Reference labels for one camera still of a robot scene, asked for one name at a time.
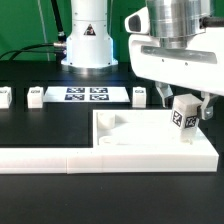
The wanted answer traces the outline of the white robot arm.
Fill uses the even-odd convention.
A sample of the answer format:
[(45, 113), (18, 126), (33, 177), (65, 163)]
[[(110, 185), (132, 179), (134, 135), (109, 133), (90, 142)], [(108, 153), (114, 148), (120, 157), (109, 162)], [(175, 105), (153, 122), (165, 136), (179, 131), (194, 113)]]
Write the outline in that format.
[[(107, 0), (71, 0), (72, 32), (63, 67), (80, 74), (114, 68), (113, 40), (107, 32)], [(198, 116), (213, 116), (224, 96), (224, 18), (213, 15), (212, 0), (145, 0), (125, 19), (136, 76), (156, 82), (163, 101), (172, 85), (197, 90)]]

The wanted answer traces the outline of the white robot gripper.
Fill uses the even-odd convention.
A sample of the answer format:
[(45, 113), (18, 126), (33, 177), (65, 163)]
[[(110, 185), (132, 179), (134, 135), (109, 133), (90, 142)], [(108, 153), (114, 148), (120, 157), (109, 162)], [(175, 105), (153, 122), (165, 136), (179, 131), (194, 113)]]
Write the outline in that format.
[(125, 19), (136, 76), (156, 81), (164, 108), (172, 104), (169, 84), (201, 91), (202, 120), (224, 96), (224, 25), (204, 27), (209, 17), (201, 6), (146, 6)]

